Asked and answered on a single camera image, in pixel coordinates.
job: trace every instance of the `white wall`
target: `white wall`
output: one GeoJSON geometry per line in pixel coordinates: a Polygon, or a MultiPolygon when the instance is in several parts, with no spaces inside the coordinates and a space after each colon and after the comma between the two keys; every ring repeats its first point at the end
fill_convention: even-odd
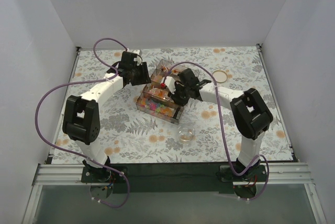
{"type": "Polygon", "coordinates": [[[293,148],[335,223],[335,0],[287,0],[264,58],[293,148]]]}
{"type": "MultiPolygon", "coordinates": [[[[254,46],[285,0],[51,0],[76,46],[101,37],[131,48],[254,46]]],[[[115,44],[101,44],[115,47],[115,44]]]]}
{"type": "MultiPolygon", "coordinates": [[[[69,79],[75,47],[50,0],[0,0],[0,223],[20,223],[48,147],[34,127],[41,96],[69,79]]],[[[52,139],[64,90],[40,117],[52,139]]]]}

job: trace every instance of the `patterned tablecloth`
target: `patterned tablecloth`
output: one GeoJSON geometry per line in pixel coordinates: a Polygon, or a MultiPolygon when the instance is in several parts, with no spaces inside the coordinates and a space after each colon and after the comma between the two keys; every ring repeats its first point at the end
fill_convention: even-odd
{"type": "MultiPolygon", "coordinates": [[[[114,63],[120,60],[121,51],[98,51],[100,57],[114,63]]],[[[261,153],[269,160],[292,160],[281,119],[270,91],[269,84],[257,53],[256,47],[235,48],[189,48],[189,49],[150,49],[143,50],[143,60],[147,61],[149,74],[153,72],[161,59],[191,61],[201,64],[211,73],[224,70],[228,80],[224,87],[238,90],[256,88],[274,120],[265,134],[261,153]]],[[[81,51],[72,81],[101,79],[106,67],[98,62],[92,51],[81,51]]],[[[199,79],[210,79],[204,72],[199,79]]],[[[92,84],[74,85],[69,95],[80,95],[92,84]]],[[[215,162],[226,161],[222,143],[218,109],[215,104],[191,99],[186,105],[181,124],[190,124],[195,128],[196,138],[189,145],[177,140],[177,125],[152,117],[136,109],[136,99],[143,85],[128,85],[118,91],[100,108],[101,131],[98,140],[110,157],[112,163],[156,163],[156,162],[215,162]]],[[[241,148],[239,134],[232,113],[223,108],[226,139],[229,153],[234,160],[241,148]]],[[[80,152],[80,149],[65,135],[58,133],[57,145],[80,152]]],[[[77,164],[82,158],[55,150],[53,164],[77,164]]]]}

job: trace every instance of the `cable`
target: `cable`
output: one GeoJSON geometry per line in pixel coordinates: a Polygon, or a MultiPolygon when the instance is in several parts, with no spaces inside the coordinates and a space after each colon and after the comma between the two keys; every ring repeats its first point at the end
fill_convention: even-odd
{"type": "MultiPolygon", "coordinates": [[[[225,130],[224,130],[224,121],[222,119],[222,111],[221,111],[221,102],[220,102],[220,97],[219,97],[219,90],[218,90],[218,86],[217,86],[217,82],[215,80],[215,78],[213,77],[213,75],[207,71],[204,67],[202,67],[200,64],[197,64],[197,63],[193,63],[193,62],[180,62],[180,63],[176,63],[175,65],[173,65],[169,71],[167,72],[167,74],[165,75],[164,79],[163,79],[163,83],[165,83],[165,80],[167,78],[167,76],[171,73],[172,69],[175,68],[176,66],[180,65],[180,64],[192,64],[192,65],[195,65],[197,67],[199,67],[200,69],[202,69],[203,71],[205,71],[210,77],[211,79],[213,79],[213,83],[215,85],[215,93],[216,93],[216,100],[217,100],[217,105],[218,105],[218,111],[219,111],[219,119],[220,119],[220,126],[221,126],[221,134],[222,134],[222,139],[223,139],[223,142],[224,142],[224,147],[225,147],[225,152],[226,152],[226,156],[227,156],[227,159],[228,159],[228,163],[229,163],[229,166],[230,166],[230,169],[232,170],[233,174],[235,176],[242,176],[244,173],[247,172],[247,170],[252,166],[252,163],[258,159],[260,156],[265,160],[266,164],[267,164],[267,160],[265,158],[265,156],[259,154],[259,155],[256,155],[252,160],[251,162],[247,165],[247,167],[240,173],[236,172],[236,170],[234,169],[234,166],[232,164],[232,161],[230,159],[230,155],[229,155],[229,150],[228,150],[228,146],[227,146],[227,140],[226,140],[226,136],[225,136],[225,130]]],[[[267,185],[267,180],[269,179],[269,172],[268,172],[268,175],[267,175],[267,179],[266,179],[266,183],[264,184],[264,187],[266,187],[267,185]]]]}
{"type": "Polygon", "coordinates": [[[128,49],[127,49],[127,47],[126,47],[123,43],[121,43],[120,41],[118,41],[118,40],[116,40],[116,39],[114,39],[114,38],[110,38],[110,37],[101,38],[101,39],[99,39],[99,40],[97,40],[97,41],[95,42],[95,44],[93,45],[93,53],[94,53],[94,56],[97,58],[97,60],[100,61],[100,63],[102,63],[103,65],[105,65],[105,66],[111,68],[111,65],[109,65],[108,63],[106,63],[106,62],[104,62],[103,60],[101,60],[101,59],[98,57],[98,55],[96,54],[96,51],[95,51],[95,48],[96,48],[96,46],[98,45],[98,43],[100,43],[101,41],[104,41],[104,40],[111,40],[111,41],[114,41],[114,42],[118,43],[119,45],[121,45],[122,47],[124,47],[125,51],[127,51],[128,49]]]}
{"type": "MultiPolygon", "coordinates": [[[[103,38],[103,39],[98,40],[98,41],[94,44],[94,47],[97,45],[97,43],[99,43],[100,41],[105,40],[105,39],[106,39],[106,38],[103,38]]],[[[113,76],[111,76],[110,78],[108,78],[109,80],[112,80],[112,79],[114,79],[114,78],[118,75],[118,71],[117,71],[117,69],[116,69],[115,67],[113,67],[113,66],[109,66],[109,67],[112,68],[112,69],[114,69],[114,71],[115,71],[115,75],[113,75],[113,76]]],[[[46,98],[47,96],[49,96],[52,92],[54,92],[56,89],[59,89],[59,88],[62,88],[62,87],[66,87],[66,86],[70,86],[70,85],[75,85],[75,84],[91,84],[91,83],[101,83],[101,82],[105,82],[105,81],[106,81],[106,79],[72,82],[72,83],[66,83],[66,84],[58,85],[58,86],[52,88],[51,90],[49,90],[47,93],[45,93],[45,94],[42,96],[41,100],[40,100],[40,101],[38,102],[38,104],[37,104],[36,111],[35,111],[35,128],[36,128],[36,132],[37,132],[38,136],[39,136],[39,137],[40,137],[46,144],[48,144],[49,146],[54,147],[54,148],[56,148],[56,149],[58,149],[58,150],[61,150],[61,151],[64,151],[64,152],[68,152],[68,153],[72,153],[72,154],[81,156],[81,157],[83,157],[84,159],[88,159],[88,160],[90,160],[91,162],[93,162],[93,163],[96,164],[96,165],[99,165],[99,166],[101,166],[101,167],[104,167],[104,168],[106,168],[106,169],[108,169],[108,170],[111,170],[111,171],[113,171],[113,172],[115,172],[115,173],[118,173],[120,176],[122,176],[122,177],[125,179],[126,184],[127,184],[127,195],[126,195],[125,200],[124,200],[120,205],[113,205],[113,204],[111,204],[111,203],[109,203],[109,202],[106,202],[106,201],[104,201],[104,200],[100,200],[100,199],[96,199],[96,198],[94,198],[94,199],[97,200],[98,202],[103,203],[103,204],[105,204],[105,205],[107,205],[107,206],[109,206],[109,207],[112,207],[112,208],[120,208],[120,207],[122,207],[122,206],[127,202],[128,198],[129,198],[129,195],[130,195],[130,185],[129,185],[129,181],[128,181],[127,177],[126,177],[122,172],[120,172],[119,170],[116,170],[116,169],[114,169],[114,168],[112,168],[112,167],[109,167],[109,166],[107,166],[107,165],[102,165],[102,164],[96,162],[95,160],[91,159],[90,157],[88,157],[88,156],[86,156],[86,155],[84,155],[84,154],[81,154],[81,153],[78,153],[78,152],[75,152],[75,151],[71,151],[71,150],[68,150],[68,149],[65,149],[65,148],[61,148],[61,147],[59,147],[59,146],[57,146],[57,145],[51,143],[49,140],[47,140],[47,139],[42,135],[42,133],[41,133],[41,131],[40,131],[40,128],[39,128],[39,125],[38,125],[38,114],[39,114],[40,107],[41,107],[43,101],[45,100],[45,98],[46,98]]]]}

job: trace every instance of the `purple cable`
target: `purple cable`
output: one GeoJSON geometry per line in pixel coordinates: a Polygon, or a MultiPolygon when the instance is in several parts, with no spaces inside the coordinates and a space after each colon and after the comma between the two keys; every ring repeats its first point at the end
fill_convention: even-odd
{"type": "Polygon", "coordinates": [[[226,156],[227,156],[227,159],[228,159],[228,163],[229,163],[229,166],[230,166],[230,169],[232,170],[233,174],[235,176],[242,176],[244,173],[247,172],[247,170],[252,166],[252,163],[258,159],[260,156],[265,160],[265,163],[266,163],[266,166],[267,166],[267,178],[266,178],[266,181],[265,181],[265,184],[264,184],[264,187],[263,189],[261,190],[261,193],[264,191],[264,189],[266,188],[266,185],[267,185],[267,181],[269,180],[269,165],[267,163],[267,160],[265,158],[264,155],[260,154],[260,155],[256,155],[252,160],[251,162],[247,165],[247,167],[240,173],[236,172],[233,165],[232,165],[232,161],[230,159],[230,155],[229,155],[229,151],[228,151],[228,146],[227,146],[227,141],[226,141],[226,136],[225,136],[225,130],[224,130],[224,121],[222,119],[222,111],[221,111],[221,102],[220,102],[220,97],[219,97],[219,90],[218,90],[218,86],[217,86],[217,82],[215,80],[215,78],[213,77],[213,75],[207,71],[204,67],[202,67],[201,65],[197,64],[197,63],[193,63],[193,62],[180,62],[180,63],[176,63],[175,65],[173,65],[169,71],[167,72],[166,76],[164,77],[163,79],[163,83],[165,83],[165,80],[166,80],[166,77],[171,73],[172,69],[175,68],[176,66],[180,65],[180,64],[185,64],[185,63],[188,63],[188,64],[192,64],[192,65],[195,65],[197,67],[199,67],[200,69],[204,70],[212,79],[213,79],[213,83],[215,85],[215,93],[216,93],[216,100],[217,100],[217,104],[218,104],[218,111],[219,111],[219,118],[220,118],[220,125],[221,125],[221,134],[222,134],[222,139],[223,139],[223,142],[224,142],[224,146],[225,146],[225,152],[226,152],[226,156]]]}
{"type": "Polygon", "coordinates": [[[98,57],[98,55],[96,54],[96,51],[95,51],[95,48],[96,48],[96,46],[98,45],[98,43],[100,43],[101,41],[104,41],[104,40],[111,40],[111,41],[114,41],[114,42],[118,43],[119,45],[121,45],[122,47],[124,47],[124,49],[125,49],[126,51],[127,51],[128,49],[127,49],[127,47],[126,47],[123,43],[121,43],[120,41],[118,41],[118,40],[116,40],[116,39],[114,39],[114,38],[110,38],[110,37],[101,38],[101,39],[99,39],[99,40],[97,40],[97,41],[95,42],[95,44],[93,45],[93,53],[94,53],[94,56],[97,58],[97,60],[100,61],[100,63],[102,63],[103,65],[105,65],[105,66],[111,68],[111,65],[109,65],[108,63],[106,63],[106,62],[104,62],[103,60],[101,60],[101,59],[98,57]]]}
{"type": "MultiPolygon", "coordinates": [[[[112,68],[112,69],[115,70],[115,75],[113,75],[113,76],[111,76],[111,77],[108,78],[108,80],[112,80],[113,78],[115,78],[115,77],[118,75],[118,71],[117,71],[117,69],[116,69],[115,67],[110,66],[110,65],[108,65],[107,63],[103,62],[103,61],[97,56],[97,54],[96,54],[96,52],[95,52],[95,46],[96,46],[100,41],[105,40],[105,39],[106,39],[106,38],[100,39],[100,40],[98,40],[98,41],[94,44],[94,55],[95,55],[96,58],[98,58],[98,60],[99,60],[101,63],[103,63],[104,65],[106,65],[106,66],[108,66],[108,67],[110,67],[110,68],[112,68]]],[[[115,41],[115,42],[121,44],[122,46],[124,46],[122,43],[120,43],[119,41],[117,41],[117,40],[115,40],[115,39],[113,39],[113,38],[107,38],[107,39],[112,40],[112,41],[115,41]]],[[[72,83],[66,83],[66,84],[58,85],[58,86],[52,88],[51,90],[49,90],[47,93],[45,93],[45,94],[42,96],[41,100],[38,102],[38,105],[37,105],[37,107],[36,107],[36,111],[35,111],[35,128],[36,128],[36,132],[37,132],[38,136],[39,136],[39,137],[40,137],[46,144],[50,145],[51,147],[54,147],[54,148],[56,148],[56,149],[58,149],[58,150],[61,150],[61,151],[64,151],[64,152],[68,152],[68,153],[72,153],[72,154],[76,154],[76,155],[78,155],[78,156],[81,156],[81,157],[83,157],[83,158],[85,158],[85,159],[90,160],[91,162],[93,162],[93,163],[96,164],[96,165],[99,165],[99,166],[101,166],[101,167],[104,167],[104,168],[106,168],[106,169],[109,169],[109,170],[111,170],[111,171],[113,171],[113,172],[118,173],[120,176],[122,176],[122,177],[125,179],[126,184],[127,184],[127,195],[126,195],[125,200],[124,200],[120,205],[112,205],[111,203],[106,202],[106,201],[104,201],[104,200],[100,200],[100,199],[96,199],[96,198],[94,198],[95,200],[97,200],[97,201],[99,201],[99,202],[101,202],[101,203],[103,203],[103,204],[105,204],[105,205],[107,205],[107,206],[109,206],[109,207],[112,207],[112,208],[120,208],[120,207],[122,207],[122,206],[127,202],[128,198],[129,198],[129,195],[130,195],[130,185],[129,185],[129,181],[128,181],[127,177],[126,177],[124,174],[122,174],[122,172],[120,172],[120,171],[118,171],[118,170],[116,170],[116,169],[114,169],[114,168],[112,168],[112,167],[109,167],[109,166],[107,166],[107,165],[102,165],[102,164],[96,162],[95,160],[92,160],[91,158],[89,158],[89,157],[86,156],[86,155],[83,155],[83,154],[81,154],[81,153],[78,153],[78,152],[75,152],[75,151],[71,151],[71,150],[68,150],[68,149],[65,149],[65,148],[58,147],[57,145],[51,143],[50,141],[48,141],[48,140],[42,135],[42,133],[41,133],[41,131],[40,131],[40,128],[39,128],[39,125],[38,125],[38,113],[39,113],[40,107],[41,107],[43,101],[45,100],[45,98],[46,98],[47,96],[49,96],[50,93],[54,92],[56,89],[59,89],[59,88],[62,88],[62,87],[66,87],[66,86],[70,86],[70,85],[75,85],[75,84],[91,84],[91,83],[100,83],[100,82],[105,82],[105,81],[106,81],[105,79],[100,79],[100,80],[90,80],[90,81],[72,82],[72,83]]]]}

